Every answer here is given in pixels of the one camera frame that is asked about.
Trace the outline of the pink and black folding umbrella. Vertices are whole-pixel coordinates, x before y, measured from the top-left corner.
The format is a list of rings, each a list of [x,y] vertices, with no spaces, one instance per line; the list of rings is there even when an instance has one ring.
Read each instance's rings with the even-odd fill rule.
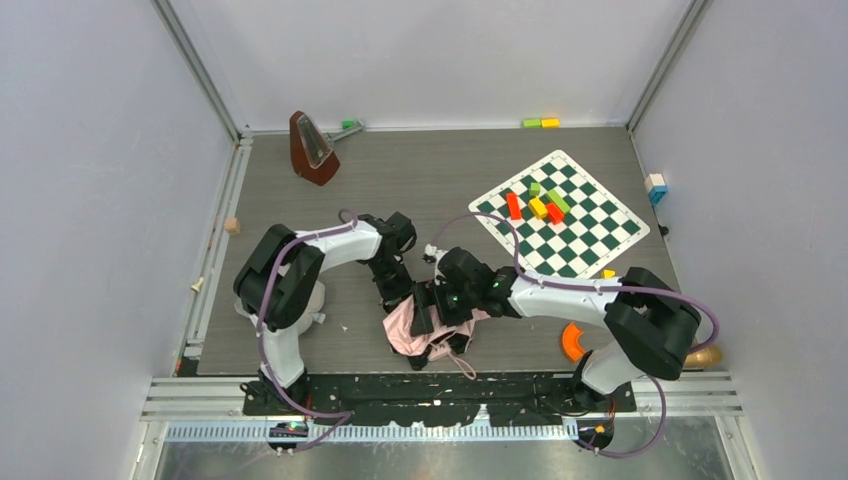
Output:
[[[470,320],[460,325],[445,325],[435,306],[428,307],[423,319],[430,321],[432,330],[414,334],[416,326],[414,301],[412,297],[403,300],[383,320],[383,328],[391,350],[406,358],[413,371],[422,371],[431,362],[450,359],[468,379],[475,380],[477,372],[461,358],[474,338],[476,324],[489,319],[490,316],[482,311],[473,309]]]

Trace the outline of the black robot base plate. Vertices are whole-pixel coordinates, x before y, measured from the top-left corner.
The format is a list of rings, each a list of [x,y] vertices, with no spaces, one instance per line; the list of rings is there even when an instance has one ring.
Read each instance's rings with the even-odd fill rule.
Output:
[[[331,426],[348,413],[351,426],[466,426],[479,414],[493,426],[552,425],[589,414],[570,389],[568,372],[309,374],[290,396]]]

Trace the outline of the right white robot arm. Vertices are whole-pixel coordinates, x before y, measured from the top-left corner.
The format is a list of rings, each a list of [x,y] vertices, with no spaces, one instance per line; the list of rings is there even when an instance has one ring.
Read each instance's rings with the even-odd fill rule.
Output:
[[[412,334],[435,323],[458,326],[475,311],[491,318],[551,317],[603,327],[612,340],[577,361],[569,390],[599,400],[642,376],[680,377],[701,316],[651,271],[632,267],[611,279],[558,279],[504,266],[497,270],[460,247],[425,256],[433,279],[411,290]]]

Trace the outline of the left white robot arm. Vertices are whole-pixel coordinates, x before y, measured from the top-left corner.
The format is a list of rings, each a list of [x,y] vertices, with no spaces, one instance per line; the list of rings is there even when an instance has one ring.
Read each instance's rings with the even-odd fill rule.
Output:
[[[262,377],[285,390],[305,377],[299,337],[322,308],[322,272],[348,263],[367,266],[381,306],[390,313],[412,294],[403,254],[416,240],[411,219],[400,212],[387,219],[362,214],[311,231],[272,225],[233,285],[240,308],[257,329]]]

